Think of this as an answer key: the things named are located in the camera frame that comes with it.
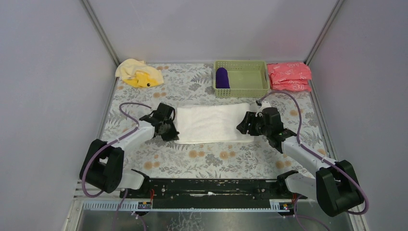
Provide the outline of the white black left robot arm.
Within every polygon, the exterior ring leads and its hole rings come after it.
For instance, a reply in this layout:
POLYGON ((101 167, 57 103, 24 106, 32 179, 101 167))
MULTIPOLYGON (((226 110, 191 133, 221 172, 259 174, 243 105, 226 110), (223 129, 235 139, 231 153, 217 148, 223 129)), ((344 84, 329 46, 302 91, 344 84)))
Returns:
POLYGON ((87 197, 94 198, 117 189, 144 190, 149 177, 137 170, 124 170, 125 156, 155 137, 163 141, 178 140, 174 107, 159 103, 155 110, 136 119, 123 110, 125 105, 120 104, 119 111, 136 125, 109 141, 95 139, 90 144, 79 174, 82 191, 87 197))

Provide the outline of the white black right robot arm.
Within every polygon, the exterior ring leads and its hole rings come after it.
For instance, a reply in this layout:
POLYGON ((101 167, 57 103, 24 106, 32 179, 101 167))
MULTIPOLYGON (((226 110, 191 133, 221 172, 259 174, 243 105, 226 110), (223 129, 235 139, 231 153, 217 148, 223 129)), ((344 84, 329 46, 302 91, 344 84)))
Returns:
POLYGON ((247 112, 236 128, 244 135, 265 136, 271 147, 312 173, 309 178, 292 171, 278 176, 278 181, 284 190, 317 201, 328 216, 350 212, 361 204, 369 205, 351 163, 326 158, 302 144, 298 134, 284 127, 277 108, 247 112))

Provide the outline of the white towel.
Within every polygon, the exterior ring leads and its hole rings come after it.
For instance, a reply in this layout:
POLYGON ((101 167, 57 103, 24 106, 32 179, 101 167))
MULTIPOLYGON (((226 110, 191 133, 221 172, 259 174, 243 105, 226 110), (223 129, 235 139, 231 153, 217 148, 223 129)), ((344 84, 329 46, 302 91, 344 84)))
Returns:
POLYGON ((175 143, 253 142, 253 136, 241 134, 236 129, 249 110, 248 103, 179 107, 176 109, 179 137, 175 143))

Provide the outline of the purple microfibre towel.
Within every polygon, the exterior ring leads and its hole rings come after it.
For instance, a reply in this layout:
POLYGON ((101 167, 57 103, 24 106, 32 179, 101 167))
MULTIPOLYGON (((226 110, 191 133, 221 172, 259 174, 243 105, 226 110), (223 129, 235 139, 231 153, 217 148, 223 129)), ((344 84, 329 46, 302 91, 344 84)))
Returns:
POLYGON ((216 70, 216 88, 230 89, 228 71, 223 67, 216 70))

